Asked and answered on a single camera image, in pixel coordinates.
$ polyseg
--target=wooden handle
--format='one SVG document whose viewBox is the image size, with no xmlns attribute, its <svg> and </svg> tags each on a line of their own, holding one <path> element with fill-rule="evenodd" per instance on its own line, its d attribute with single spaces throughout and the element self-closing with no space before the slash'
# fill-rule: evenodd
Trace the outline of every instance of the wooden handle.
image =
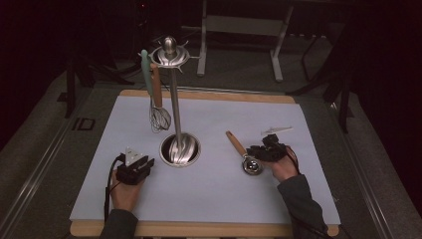
<svg viewBox="0 0 422 239">
<path fill-rule="evenodd" d="M 233 133 L 231 133 L 230 131 L 226 131 L 226 135 L 227 137 L 229 137 L 229 140 L 232 142 L 233 146 L 235 146 L 236 150 L 240 153 L 240 155 L 245 156 L 247 154 L 246 149 L 242 146 L 236 136 L 233 135 Z"/>
<path fill-rule="evenodd" d="M 161 93 L 161 81 L 159 79 L 159 71 L 156 64 L 151 63 L 152 69 L 152 91 L 154 104 L 156 108 L 162 108 L 162 93 Z"/>
</svg>

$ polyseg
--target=sleeve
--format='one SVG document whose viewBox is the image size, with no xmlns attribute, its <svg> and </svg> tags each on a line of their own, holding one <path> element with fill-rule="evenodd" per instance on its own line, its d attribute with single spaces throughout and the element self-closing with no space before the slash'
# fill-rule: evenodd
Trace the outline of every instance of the sleeve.
<svg viewBox="0 0 422 239">
<path fill-rule="evenodd" d="M 113 209 L 105 223 L 101 239 L 132 239 L 136 229 L 137 218 L 129 211 Z"/>
<path fill-rule="evenodd" d="M 291 177 L 277 187 L 285 200 L 292 218 L 295 239 L 330 238 L 323 222 L 322 209 L 313 200 L 311 189 L 304 175 Z"/>
</svg>

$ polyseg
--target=metal rod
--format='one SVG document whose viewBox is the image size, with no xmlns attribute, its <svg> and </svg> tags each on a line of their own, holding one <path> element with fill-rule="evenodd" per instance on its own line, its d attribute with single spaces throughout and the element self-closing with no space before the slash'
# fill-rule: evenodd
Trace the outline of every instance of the metal rod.
<svg viewBox="0 0 422 239">
<path fill-rule="evenodd" d="M 173 107 L 174 127 L 176 128 L 177 148 L 179 149 L 179 151 L 181 151 L 182 133 L 181 133 L 181 128 L 180 128 L 179 99 L 177 97 L 176 69 L 172 68 L 169 71 L 170 71 L 170 76 L 171 76 L 171 81 L 170 81 L 171 105 Z"/>
</svg>

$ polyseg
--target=hand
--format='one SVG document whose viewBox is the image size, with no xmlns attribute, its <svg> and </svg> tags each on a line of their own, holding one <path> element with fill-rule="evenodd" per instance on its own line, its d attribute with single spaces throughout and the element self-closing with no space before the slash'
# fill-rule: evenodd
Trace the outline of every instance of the hand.
<svg viewBox="0 0 422 239">
<path fill-rule="evenodd" d="M 292 149 L 287 146 L 287 151 L 289 156 L 294 160 L 298 161 L 296 155 L 292 151 Z M 266 162 L 261 161 L 264 165 L 270 166 L 273 170 L 273 175 L 276 177 L 280 182 L 298 175 L 298 171 L 295 168 L 295 165 L 292 163 L 291 159 L 286 155 L 282 159 L 278 160 L 277 162 Z"/>
<path fill-rule="evenodd" d="M 112 173 L 111 200 L 115 209 L 122 209 L 131 212 L 136 206 L 140 188 L 145 179 L 137 185 L 127 185 L 117 180 L 116 170 Z"/>
</svg>

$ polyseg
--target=gray carpet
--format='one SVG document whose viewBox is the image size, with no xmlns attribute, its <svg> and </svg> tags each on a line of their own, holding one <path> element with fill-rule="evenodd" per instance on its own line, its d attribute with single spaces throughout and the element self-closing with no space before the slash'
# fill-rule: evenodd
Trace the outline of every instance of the gray carpet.
<svg viewBox="0 0 422 239">
<path fill-rule="evenodd" d="M 196 77 L 196 60 L 192 59 L 182 67 L 184 75 L 178 75 L 178 83 L 181 87 L 190 88 L 282 94 L 307 83 L 299 59 L 308 43 L 301 38 L 288 38 L 285 42 L 283 57 L 280 57 L 285 77 L 282 83 L 274 81 L 266 46 L 228 51 L 218 44 L 209 46 L 205 77 Z M 189 51 L 195 56 L 198 48 L 192 44 Z M 320 40 L 308 57 L 311 72 L 321 65 L 328 51 L 328 42 Z M 167 73 L 161 71 L 161 74 L 162 81 L 167 83 Z M 127 78 L 135 82 L 131 88 L 144 88 L 140 73 Z M 56 98 L 65 90 L 65 79 L 62 75 L 52 83 L 28 120 L 0 153 L 1 218 L 6 215 L 38 161 L 45 158 L 46 152 L 52 153 L 51 164 L 43 175 L 42 183 L 23 210 L 10 238 L 72 238 L 69 216 L 73 203 L 114 100 L 121 89 L 129 88 L 97 76 L 98 83 L 93 90 L 78 88 L 79 107 L 70 119 L 64 119 L 66 106 L 56 102 Z M 320 87 L 296 100 L 304 109 L 343 227 L 351 238 L 390 238 L 381 235 L 374 223 L 370 198 L 358 180 L 361 175 L 355 170 L 357 161 L 367 177 L 370 193 L 375 195 L 387 220 L 390 230 L 387 234 L 391 234 L 391 238 L 421 238 L 421 218 L 407 197 L 356 96 L 350 98 L 353 118 L 348 119 L 350 133 L 345 135 L 338 128 L 335 111 L 320 98 L 323 90 L 324 87 Z M 96 120 L 94 129 L 72 130 L 77 118 Z M 50 142 L 55 141 L 60 131 L 64 133 L 58 140 L 58 147 L 51 150 Z M 345 234 L 340 230 L 336 238 L 348 238 Z"/>
</svg>

